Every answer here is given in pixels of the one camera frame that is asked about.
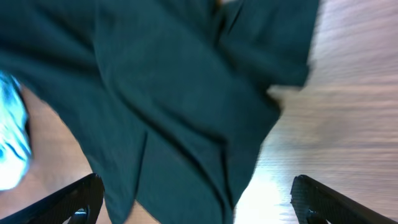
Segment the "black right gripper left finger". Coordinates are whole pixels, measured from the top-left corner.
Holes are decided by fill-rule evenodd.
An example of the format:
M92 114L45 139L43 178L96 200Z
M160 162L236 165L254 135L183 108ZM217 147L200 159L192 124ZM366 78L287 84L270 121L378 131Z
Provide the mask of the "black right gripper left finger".
M92 173L1 219L1 224L95 224L103 198L101 177Z

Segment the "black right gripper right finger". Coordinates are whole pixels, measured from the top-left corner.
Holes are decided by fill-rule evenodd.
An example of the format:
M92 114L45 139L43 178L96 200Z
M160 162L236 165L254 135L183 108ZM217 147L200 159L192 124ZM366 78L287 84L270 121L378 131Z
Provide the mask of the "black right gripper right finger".
M307 175L294 178L290 194L300 224L397 224Z

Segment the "black t-shirt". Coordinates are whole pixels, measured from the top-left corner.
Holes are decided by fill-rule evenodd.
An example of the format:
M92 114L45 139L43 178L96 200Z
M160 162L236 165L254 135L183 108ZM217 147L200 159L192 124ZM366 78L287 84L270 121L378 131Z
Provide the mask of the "black t-shirt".
M232 223L304 85L317 0L2 0L1 70L48 103L103 180L108 215Z

